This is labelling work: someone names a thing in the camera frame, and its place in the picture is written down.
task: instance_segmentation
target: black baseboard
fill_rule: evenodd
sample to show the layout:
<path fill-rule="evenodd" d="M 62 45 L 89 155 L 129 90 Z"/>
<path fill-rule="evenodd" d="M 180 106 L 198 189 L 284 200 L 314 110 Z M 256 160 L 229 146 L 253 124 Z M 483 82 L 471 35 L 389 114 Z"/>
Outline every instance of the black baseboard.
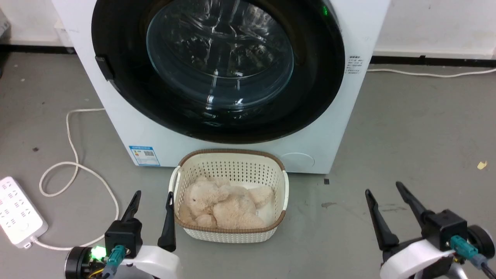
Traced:
<path fill-rule="evenodd" d="M 0 45 L 0 52 L 76 54 L 74 48 L 21 45 Z M 496 68 L 496 60 L 426 58 L 423 55 L 420 57 L 372 56 L 371 64 Z"/>
<path fill-rule="evenodd" d="M 0 52 L 76 54 L 76 50 L 74 48 L 22 45 L 0 45 Z"/>
<path fill-rule="evenodd" d="M 372 56 L 371 64 L 496 68 L 496 60 Z"/>

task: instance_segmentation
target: black door rim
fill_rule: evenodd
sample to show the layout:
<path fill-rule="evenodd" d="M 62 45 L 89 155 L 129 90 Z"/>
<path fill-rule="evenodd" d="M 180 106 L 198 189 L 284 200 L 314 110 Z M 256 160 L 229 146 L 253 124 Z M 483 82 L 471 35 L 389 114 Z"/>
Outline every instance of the black door rim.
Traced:
<path fill-rule="evenodd" d="M 334 100 L 344 75 L 345 52 L 337 20 L 322 0 L 245 0 L 269 13 L 288 35 L 295 57 L 282 92 L 236 117 L 216 111 L 209 123 L 198 108 L 158 76 L 146 51 L 146 30 L 171 0 L 97 0 L 92 40 L 103 75 L 139 112 L 177 133 L 219 143 L 258 143 L 295 133 Z"/>

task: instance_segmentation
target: washing machine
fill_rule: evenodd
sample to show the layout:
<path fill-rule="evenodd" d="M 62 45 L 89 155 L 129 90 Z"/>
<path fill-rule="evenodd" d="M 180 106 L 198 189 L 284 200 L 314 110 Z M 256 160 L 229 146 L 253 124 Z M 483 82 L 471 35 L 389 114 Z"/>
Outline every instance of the washing machine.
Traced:
<path fill-rule="evenodd" d="M 131 160 L 266 151 L 329 173 L 389 0 L 53 0 Z"/>

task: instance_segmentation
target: basket handle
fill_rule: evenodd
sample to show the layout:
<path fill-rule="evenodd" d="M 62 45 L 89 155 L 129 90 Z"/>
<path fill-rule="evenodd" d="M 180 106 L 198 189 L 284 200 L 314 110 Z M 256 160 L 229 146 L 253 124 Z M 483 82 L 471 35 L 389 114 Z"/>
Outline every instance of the basket handle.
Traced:
<path fill-rule="evenodd" d="M 283 170 L 282 173 L 284 174 L 284 203 L 282 206 L 282 210 L 286 210 L 289 200 L 289 178 L 288 173 L 285 170 Z"/>
<path fill-rule="evenodd" d="M 171 180 L 169 181 L 169 193 L 172 192 L 174 193 L 174 191 L 176 190 L 177 188 L 177 184 L 179 183 L 179 169 L 181 168 L 181 166 L 177 166 L 174 171 L 172 171 L 172 175 L 171 175 Z M 178 195 L 175 195 L 174 194 L 174 202 L 176 202 L 176 198 L 177 198 Z"/>

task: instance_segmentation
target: green led light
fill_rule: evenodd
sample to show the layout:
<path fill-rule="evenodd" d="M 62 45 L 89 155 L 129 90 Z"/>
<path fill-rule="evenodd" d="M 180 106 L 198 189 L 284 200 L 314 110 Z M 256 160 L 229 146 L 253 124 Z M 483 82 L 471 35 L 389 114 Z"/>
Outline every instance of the green led light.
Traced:
<path fill-rule="evenodd" d="M 325 16 L 328 16 L 329 15 L 329 9 L 326 6 L 322 6 L 322 13 Z"/>
<path fill-rule="evenodd" d="M 93 259 L 101 260 L 102 258 L 107 256 L 107 249 L 102 246 L 95 246 L 91 249 L 91 257 Z"/>

